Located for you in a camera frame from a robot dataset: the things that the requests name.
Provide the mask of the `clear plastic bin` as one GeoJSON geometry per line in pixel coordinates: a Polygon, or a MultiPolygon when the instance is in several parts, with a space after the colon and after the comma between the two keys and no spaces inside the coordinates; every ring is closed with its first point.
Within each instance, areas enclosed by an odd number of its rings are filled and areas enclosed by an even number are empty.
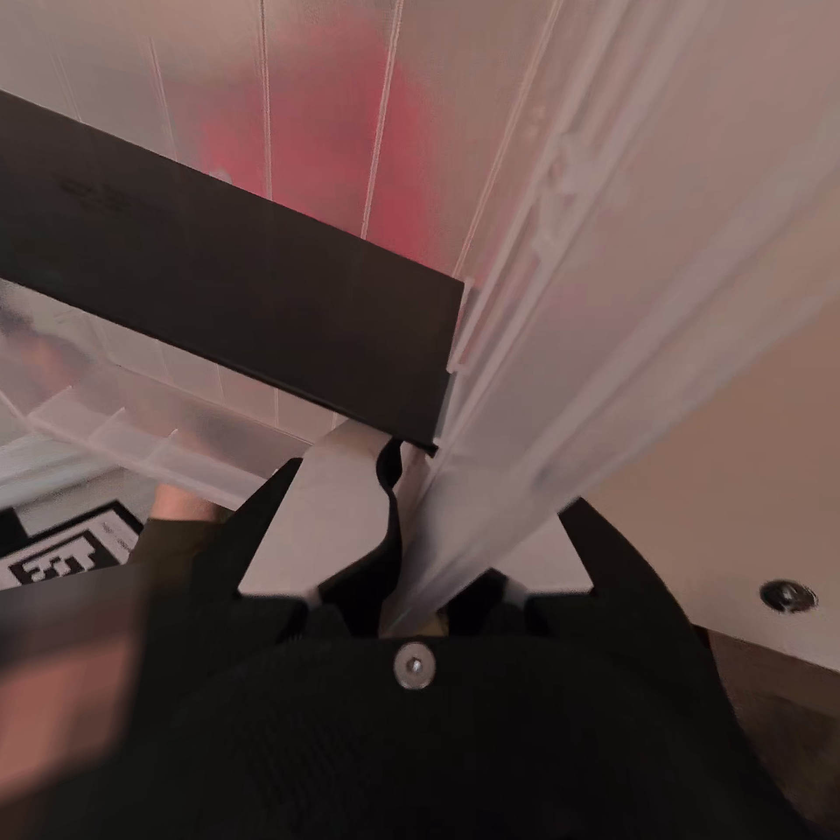
{"type": "MultiPolygon", "coordinates": [[[[838,293],[838,2],[476,4],[486,156],[391,631],[838,293]]],[[[2,91],[236,186],[201,123],[255,9],[2,2],[2,91]]],[[[379,431],[4,279],[2,405],[227,508],[379,431]]]]}

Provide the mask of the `black divider plate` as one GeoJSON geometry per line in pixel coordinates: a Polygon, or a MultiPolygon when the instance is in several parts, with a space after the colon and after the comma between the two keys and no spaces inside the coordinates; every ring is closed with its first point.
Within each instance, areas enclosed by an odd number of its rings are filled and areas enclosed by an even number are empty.
{"type": "Polygon", "coordinates": [[[434,452],[463,284],[6,91],[1,274],[434,452]]]}

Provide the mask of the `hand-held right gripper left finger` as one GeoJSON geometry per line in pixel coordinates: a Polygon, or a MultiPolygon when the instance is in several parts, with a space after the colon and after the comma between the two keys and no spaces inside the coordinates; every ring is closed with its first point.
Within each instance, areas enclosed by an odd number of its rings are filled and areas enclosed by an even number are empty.
{"type": "Polygon", "coordinates": [[[238,593],[332,606],[352,635],[377,636],[403,564],[402,446],[350,420],[311,446],[238,593]]]}

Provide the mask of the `metal table grommet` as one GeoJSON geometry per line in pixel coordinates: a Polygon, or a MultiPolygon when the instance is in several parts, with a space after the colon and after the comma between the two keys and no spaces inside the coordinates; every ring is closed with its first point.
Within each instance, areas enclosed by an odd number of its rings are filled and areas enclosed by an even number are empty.
{"type": "Polygon", "coordinates": [[[781,614],[807,613],[818,606],[813,589],[798,581],[767,581],[760,587],[759,596],[769,609],[781,614]]]}

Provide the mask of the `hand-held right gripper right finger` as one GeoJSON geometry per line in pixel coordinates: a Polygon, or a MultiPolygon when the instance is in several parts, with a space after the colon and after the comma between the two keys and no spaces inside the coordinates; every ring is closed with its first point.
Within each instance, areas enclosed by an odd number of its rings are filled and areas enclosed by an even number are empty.
{"type": "Polygon", "coordinates": [[[586,594],[592,579],[562,524],[552,516],[449,602],[449,632],[480,634],[523,624],[535,597],[586,594]]]}

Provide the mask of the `person's left forearm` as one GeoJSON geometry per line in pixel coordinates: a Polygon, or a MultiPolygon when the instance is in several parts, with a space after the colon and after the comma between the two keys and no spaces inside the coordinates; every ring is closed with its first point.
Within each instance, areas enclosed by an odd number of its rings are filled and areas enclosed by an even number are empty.
{"type": "Polygon", "coordinates": [[[211,522],[224,519],[224,509],[178,486],[155,488],[150,519],[173,522],[211,522]]]}

